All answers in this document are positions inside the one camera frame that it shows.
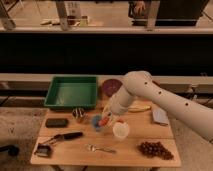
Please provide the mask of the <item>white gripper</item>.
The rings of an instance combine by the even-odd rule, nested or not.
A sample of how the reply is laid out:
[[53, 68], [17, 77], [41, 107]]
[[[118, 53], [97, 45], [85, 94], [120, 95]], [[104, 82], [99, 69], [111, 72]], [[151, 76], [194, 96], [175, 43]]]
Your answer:
[[108, 105], [106, 105], [103, 109], [103, 112], [102, 112], [102, 118], [104, 117], [108, 117], [109, 118], [109, 121], [107, 122], [106, 124], [106, 127], [111, 127], [115, 124], [116, 122], [116, 119], [117, 119], [117, 116], [114, 115], [111, 110], [109, 109]]

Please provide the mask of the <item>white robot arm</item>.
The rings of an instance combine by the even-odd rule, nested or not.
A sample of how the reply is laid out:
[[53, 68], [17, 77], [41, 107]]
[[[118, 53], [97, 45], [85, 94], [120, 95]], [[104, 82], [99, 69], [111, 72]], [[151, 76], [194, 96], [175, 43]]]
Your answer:
[[102, 116], [124, 114], [136, 96], [152, 101], [213, 144], [213, 109], [162, 89], [147, 71], [125, 74], [123, 85], [109, 99]]

